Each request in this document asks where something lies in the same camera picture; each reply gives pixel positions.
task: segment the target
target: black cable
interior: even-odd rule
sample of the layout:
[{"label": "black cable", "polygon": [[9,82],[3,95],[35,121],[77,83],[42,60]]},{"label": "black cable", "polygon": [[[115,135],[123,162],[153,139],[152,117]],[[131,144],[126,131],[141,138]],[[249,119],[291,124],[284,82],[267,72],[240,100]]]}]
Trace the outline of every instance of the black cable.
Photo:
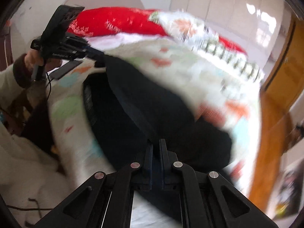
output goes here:
[{"label": "black cable", "polygon": [[50,85],[50,91],[49,91],[49,95],[47,96],[47,100],[49,100],[49,97],[50,97],[50,94],[51,94],[51,90],[52,90],[52,84],[51,84],[51,80],[50,80],[50,77],[49,77],[49,74],[46,72],[47,74],[47,79],[49,80],[48,85]]},{"label": "black cable", "polygon": [[[51,79],[51,82],[52,82],[53,80],[54,80],[54,78]],[[48,87],[49,84],[50,84],[50,82],[47,83],[47,86],[46,86],[46,87]]]},{"label": "black cable", "polygon": [[[36,205],[37,205],[37,207],[40,209],[39,203],[38,203],[38,201],[36,199],[28,198],[28,201],[29,202],[35,202]],[[38,210],[38,213],[39,213],[39,218],[42,218],[42,214],[41,214],[40,210]]]},{"label": "black cable", "polygon": [[21,207],[15,207],[15,206],[10,206],[10,205],[6,205],[8,208],[11,209],[16,209],[19,211],[50,211],[53,210],[53,208],[21,208]]}]

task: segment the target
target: white wall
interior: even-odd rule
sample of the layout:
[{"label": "white wall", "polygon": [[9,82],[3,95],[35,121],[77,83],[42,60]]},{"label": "white wall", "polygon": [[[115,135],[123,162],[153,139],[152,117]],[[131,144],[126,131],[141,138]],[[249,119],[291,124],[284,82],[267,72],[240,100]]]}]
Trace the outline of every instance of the white wall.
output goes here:
[{"label": "white wall", "polygon": [[171,10],[175,9],[204,19],[219,34],[241,45],[249,60],[263,68],[279,33],[284,0],[172,0]]},{"label": "white wall", "polygon": [[[12,51],[18,57],[41,35],[56,8],[66,0],[25,0],[12,18]],[[141,0],[145,8],[168,10],[171,0]]]},{"label": "white wall", "polygon": [[292,123],[296,125],[297,123],[301,123],[304,119],[304,90],[295,101],[295,103],[290,107],[289,110]]},{"label": "white wall", "polygon": [[284,7],[285,8],[283,11],[283,18],[282,18],[280,32],[278,34],[277,40],[275,41],[275,44],[271,51],[272,57],[269,57],[265,66],[263,67],[263,71],[265,73],[264,80],[266,80],[268,78],[273,67],[275,66],[275,63],[278,60],[278,58],[282,52],[282,49],[283,49],[283,46],[285,44],[285,40],[287,37],[287,33],[288,33],[289,26],[290,26],[290,21],[291,21],[291,8],[289,7],[289,5],[287,5],[287,3],[285,3]]}]

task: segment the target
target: wooden door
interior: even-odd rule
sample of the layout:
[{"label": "wooden door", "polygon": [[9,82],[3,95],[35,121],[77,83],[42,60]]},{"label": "wooden door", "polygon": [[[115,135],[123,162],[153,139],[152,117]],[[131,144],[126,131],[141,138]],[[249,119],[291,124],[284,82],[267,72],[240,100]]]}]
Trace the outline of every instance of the wooden door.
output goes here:
[{"label": "wooden door", "polygon": [[13,63],[10,27],[5,25],[0,31],[0,71]]},{"label": "wooden door", "polygon": [[279,59],[266,93],[288,111],[304,88],[304,21],[295,20],[291,37]]}]

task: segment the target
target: bed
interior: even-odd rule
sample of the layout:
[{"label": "bed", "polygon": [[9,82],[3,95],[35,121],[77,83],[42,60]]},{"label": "bed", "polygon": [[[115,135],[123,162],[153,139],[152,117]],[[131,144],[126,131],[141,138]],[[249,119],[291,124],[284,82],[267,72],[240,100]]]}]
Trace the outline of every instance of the bed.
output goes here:
[{"label": "bed", "polygon": [[[140,0],[67,0],[86,8],[126,6],[143,8]],[[221,123],[233,140],[232,158],[225,170],[235,186],[249,196],[260,143],[259,83],[236,76],[218,56],[203,50],[191,51],[170,37],[118,33],[87,38],[92,47],[118,56],[134,65],[157,84],[179,95],[194,116]],[[52,82],[48,100],[54,138],[63,167],[73,189],[96,171],[115,170],[104,157],[87,122],[82,100],[86,77],[95,69],[85,59],[59,81]],[[179,227],[150,203],[135,195],[131,227]]]}]

